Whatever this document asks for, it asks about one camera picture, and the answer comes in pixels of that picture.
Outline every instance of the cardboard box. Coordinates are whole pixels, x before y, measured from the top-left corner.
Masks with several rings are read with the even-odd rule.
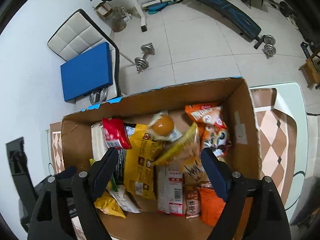
[[[247,178],[258,179],[260,157],[258,133],[251,94],[242,78],[206,80],[168,86],[111,100],[99,107],[65,116],[62,120],[62,150],[65,168],[75,165],[78,171],[90,168],[92,158],[91,125],[103,117],[117,117],[125,122],[148,124],[152,115],[169,110],[176,127],[185,132],[191,122],[184,106],[222,101],[223,117],[229,128],[233,147],[227,163]],[[123,240],[207,239],[212,227],[200,218],[185,219],[156,213],[156,201],[135,197],[142,213],[128,213],[126,219],[101,214],[111,236]],[[241,238],[243,228],[237,231]]]

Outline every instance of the dumbbell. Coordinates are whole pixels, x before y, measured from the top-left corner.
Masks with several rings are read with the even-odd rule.
[[[141,50],[144,52],[143,57],[136,57],[134,59],[138,72],[141,72],[142,70],[145,70],[149,67],[149,62],[146,59],[149,54],[151,55],[155,54],[155,48],[153,47],[151,42],[148,44],[142,45]]]
[[[271,35],[263,35],[261,38],[259,36],[256,37],[258,41],[253,47],[258,49],[258,47],[264,42],[265,45],[263,47],[263,53],[266,54],[268,57],[272,57],[276,54],[277,50],[274,46],[276,44],[276,40]]]

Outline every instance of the screw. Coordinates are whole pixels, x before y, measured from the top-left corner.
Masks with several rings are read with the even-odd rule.
[[[84,178],[84,177],[86,177],[88,175],[88,173],[86,172],[86,171],[81,171],[80,173],[79,173],[79,177],[80,178]]]
[[[271,181],[272,181],[271,177],[269,177],[269,176],[265,176],[265,177],[264,177],[264,180],[265,180],[266,182],[271,182]]]
[[[232,176],[235,177],[235,178],[240,178],[241,174],[240,174],[240,172],[238,172],[238,171],[234,171],[234,172],[232,173]]]
[[[51,176],[51,177],[48,178],[48,182],[49,182],[49,183],[54,182],[54,180],[55,180],[55,177],[54,177],[54,176]]]

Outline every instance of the yellow snack bag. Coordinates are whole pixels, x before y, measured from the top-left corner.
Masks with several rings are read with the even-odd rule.
[[[209,180],[200,160],[199,130],[195,122],[153,165],[166,166],[169,163],[185,174],[186,185]]]
[[[199,130],[197,124],[194,122],[189,130],[182,135],[171,147],[160,156],[153,165],[167,166],[172,162],[178,155],[184,153],[183,158],[190,156],[199,156],[200,145],[199,145]]]
[[[124,166],[124,186],[133,195],[156,199],[153,192],[153,165],[163,150],[163,141],[154,141],[148,126],[137,124],[128,134],[131,149],[127,149]]]
[[[102,197],[97,198],[97,200],[94,202],[94,206],[107,215],[123,218],[126,217],[118,202],[106,191],[103,193]]]

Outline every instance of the barcode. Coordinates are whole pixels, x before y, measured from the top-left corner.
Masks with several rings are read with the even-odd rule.
[[[142,182],[136,182],[136,194],[142,195],[143,190],[143,183]]]
[[[119,139],[117,139],[117,140],[112,140],[112,141],[109,141],[109,140],[108,140],[108,141],[106,141],[106,145],[107,145],[108,148],[110,148],[110,147],[122,148]]]
[[[174,201],[178,203],[182,202],[182,188],[174,189]]]

